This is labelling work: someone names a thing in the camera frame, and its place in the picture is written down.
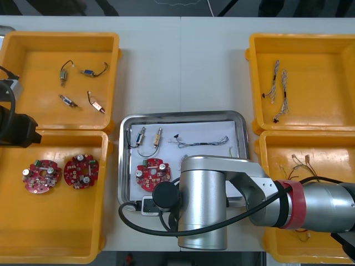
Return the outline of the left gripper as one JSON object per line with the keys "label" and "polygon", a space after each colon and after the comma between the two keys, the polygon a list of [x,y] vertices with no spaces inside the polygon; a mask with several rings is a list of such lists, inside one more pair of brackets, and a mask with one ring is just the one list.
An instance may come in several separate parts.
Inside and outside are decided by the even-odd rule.
{"label": "left gripper", "polygon": [[26,114],[16,114],[13,121],[13,145],[27,148],[31,144],[40,144],[42,136],[36,132],[37,122]]}

